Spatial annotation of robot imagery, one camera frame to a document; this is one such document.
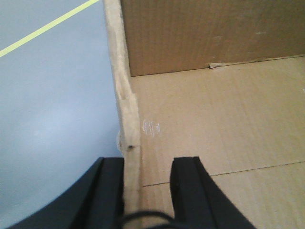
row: cardboard floor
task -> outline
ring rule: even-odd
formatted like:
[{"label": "cardboard floor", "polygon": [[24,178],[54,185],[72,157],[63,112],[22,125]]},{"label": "cardboard floor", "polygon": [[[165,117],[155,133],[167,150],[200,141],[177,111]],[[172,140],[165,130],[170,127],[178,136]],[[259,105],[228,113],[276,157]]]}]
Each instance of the cardboard floor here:
[{"label": "cardboard floor", "polygon": [[132,78],[143,207],[172,214],[171,163],[199,156],[258,228],[305,227],[305,57]]}]

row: cardboard seam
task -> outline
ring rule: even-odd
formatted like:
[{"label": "cardboard seam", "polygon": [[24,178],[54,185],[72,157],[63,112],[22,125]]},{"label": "cardboard seam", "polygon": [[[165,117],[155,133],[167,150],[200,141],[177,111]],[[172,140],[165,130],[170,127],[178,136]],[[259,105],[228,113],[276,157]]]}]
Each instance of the cardboard seam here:
[{"label": "cardboard seam", "polygon": [[[265,169],[265,168],[281,167],[281,166],[288,166],[288,165],[301,164],[301,163],[305,163],[305,161],[292,162],[292,163],[281,164],[281,165],[276,165],[276,166],[268,166],[268,167],[261,167],[261,168],[253,168],[253,169],[247,169],[247,170],[241,170],[241,171],[235,171],[235,172],[229,172],[229,173],[221,173],[221,174],[210,175],[210,176],[211,176],[211,177],[216,177],[216,176],[221,176],[221,175],[226,175],[226,174],[242,173],[242,172],[260,170],[260,169]],[[151,187],[151,186],[164,185],[164,184],[169,184],[169,183],[170,183],[170,182],[167,181],[167,182],[161,182],[161,183],[156,183],[156,184],[144,185],[144,186],[142,186],[142,187]]]}]

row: cardboard wall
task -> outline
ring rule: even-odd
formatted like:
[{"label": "cardboard wall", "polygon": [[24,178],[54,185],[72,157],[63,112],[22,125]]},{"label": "cardboard wall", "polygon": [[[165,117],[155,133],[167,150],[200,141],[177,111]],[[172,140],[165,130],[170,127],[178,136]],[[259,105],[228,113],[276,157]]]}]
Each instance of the cardboard wall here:
[{"label": "cardboard wall", "polygon": [[305,1],[122,0],[132,76],[305,54]]}]

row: yellow tape line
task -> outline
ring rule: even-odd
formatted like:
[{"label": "yellow tape line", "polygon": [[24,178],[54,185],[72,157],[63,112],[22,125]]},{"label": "yellow tape line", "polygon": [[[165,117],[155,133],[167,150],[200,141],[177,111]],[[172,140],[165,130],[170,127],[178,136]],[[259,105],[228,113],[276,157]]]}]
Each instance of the yellow tape line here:
[{"label": "yellow tape line", "polygon": [[84,10],[85,8],[91,6],[92,4],[96,3],[99,0],[89,0],[85,2],[84,4],[74,8],[73,10],[65,13],[64,15],[60,16],[59,18],[51,21],[50,23],[46,24],[45,26],[42,26],[41,28],[37,29],[36,31],[30,33],[26,37],[20,39],[19,41],[11,44],[10,46],[6,47],[5,49],[2,49],[0,51],[0,57],[8,54],[9,52],[17,49],[18,47],[22,46],[26,42],[29,42],[30,40],[34,39],[35,37],[41,35],[45,31],[48,31],[49,29],[53,28],[54,26],[58,25],[59,23],[63,22],[64,20],[67,20],[68,18],[72,17],[74,14],[77,14],[78,12]]}]

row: white pencil mark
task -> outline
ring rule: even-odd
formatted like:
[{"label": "white pencil mark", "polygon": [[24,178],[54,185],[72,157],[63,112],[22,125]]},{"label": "white pencil mark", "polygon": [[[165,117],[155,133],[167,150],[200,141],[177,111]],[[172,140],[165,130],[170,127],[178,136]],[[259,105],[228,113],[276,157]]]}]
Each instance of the white pencil mark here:
[{"label": "white pencil mark", "polygon": [[160,124],[155,124],[154,121],[147,121],[146,119],[144,119],[142,123],[142,130],[146,135],[150,135],[152,137],[155,137],[155,135],[161,135]]}]

